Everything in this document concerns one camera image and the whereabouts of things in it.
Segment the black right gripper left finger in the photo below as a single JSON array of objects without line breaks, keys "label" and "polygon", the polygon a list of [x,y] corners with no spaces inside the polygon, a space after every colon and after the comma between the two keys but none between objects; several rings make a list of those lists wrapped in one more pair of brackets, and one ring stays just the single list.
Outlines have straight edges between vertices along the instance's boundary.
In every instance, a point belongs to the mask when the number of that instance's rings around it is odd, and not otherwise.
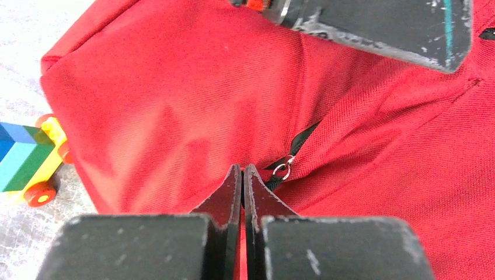
[{"label": "black right gripper left finger", "polygon": [[242,171],[184,215],[81,215],[59,231],[38,279],[238,279]]}]

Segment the red student backpack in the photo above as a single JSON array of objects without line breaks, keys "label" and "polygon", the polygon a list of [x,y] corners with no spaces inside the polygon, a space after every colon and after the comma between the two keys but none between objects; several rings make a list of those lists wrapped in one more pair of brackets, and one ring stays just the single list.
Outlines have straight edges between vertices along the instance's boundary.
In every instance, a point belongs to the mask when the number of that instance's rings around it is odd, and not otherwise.
[{"label": "red student backpack", "polygon": [[41,87],[101,214],[188,212],[232,164],[307,216],[386,215],[438,279],[494,278],[494,2],[445,75],[273,25],[228,1],[96,1]]}]

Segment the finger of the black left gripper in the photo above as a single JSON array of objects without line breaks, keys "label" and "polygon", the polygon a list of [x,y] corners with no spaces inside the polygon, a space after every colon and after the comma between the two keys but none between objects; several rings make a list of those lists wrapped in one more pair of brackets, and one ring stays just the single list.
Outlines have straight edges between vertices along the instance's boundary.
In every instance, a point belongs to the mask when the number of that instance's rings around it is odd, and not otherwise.
[{"label": "finger of the black left gripper", "polygon": [[369,53],[455,72],[472,46],[472,1],[232,1],[272,23]]}]

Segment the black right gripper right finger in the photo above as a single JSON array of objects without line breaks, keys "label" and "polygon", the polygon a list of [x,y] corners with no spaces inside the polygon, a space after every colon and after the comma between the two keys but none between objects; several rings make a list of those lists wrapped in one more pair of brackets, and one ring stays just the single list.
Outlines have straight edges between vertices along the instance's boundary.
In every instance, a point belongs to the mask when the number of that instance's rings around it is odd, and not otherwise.
[{"label": "black right gripper right finger", "polygon": [[299,216],[244,171],[249,279],[434,279],[410,226],[393,217]]}]

